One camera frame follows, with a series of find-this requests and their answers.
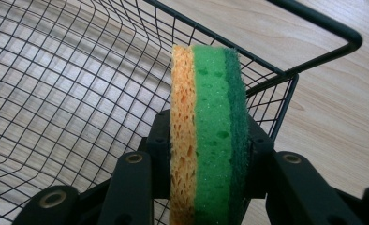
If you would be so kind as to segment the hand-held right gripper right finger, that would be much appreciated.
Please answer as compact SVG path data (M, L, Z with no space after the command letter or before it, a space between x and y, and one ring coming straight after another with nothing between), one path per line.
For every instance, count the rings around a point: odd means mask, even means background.
M268 162L273 153L274 142L251 116L248 117L248 125L250 147L245 197L264 199L269 176Z

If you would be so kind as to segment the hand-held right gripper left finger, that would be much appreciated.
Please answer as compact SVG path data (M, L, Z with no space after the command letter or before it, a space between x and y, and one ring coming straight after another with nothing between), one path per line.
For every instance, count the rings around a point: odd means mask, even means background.
M143 138L143 151L151 157L152 196L167 199L170 195L170 110L158 112L149 135Z

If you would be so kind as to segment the yellow sponge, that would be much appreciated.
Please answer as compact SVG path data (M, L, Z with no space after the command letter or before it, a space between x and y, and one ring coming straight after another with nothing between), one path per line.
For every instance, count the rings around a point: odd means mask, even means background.
M174 45L172 59L170 225L192 225L197 169L194 54L190 47Z

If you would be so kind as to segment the green sponge with scouring pad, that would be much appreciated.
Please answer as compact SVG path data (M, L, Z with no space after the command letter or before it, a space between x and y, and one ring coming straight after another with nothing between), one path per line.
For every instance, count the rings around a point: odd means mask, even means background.
M196 225L240 225L248 166L248 114L239 56L194 46Z

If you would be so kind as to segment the black wire basket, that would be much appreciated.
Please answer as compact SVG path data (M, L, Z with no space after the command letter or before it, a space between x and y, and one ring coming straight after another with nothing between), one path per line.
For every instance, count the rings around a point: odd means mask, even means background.
M283 70L159 0L0 0L0 225L170 225L141 141L170 110L174 45L236 51L248 117L274 142L300 73L362 39L294 0L270 1L344 45ZM305 158L273 148L268 172L274 222L358 222Z

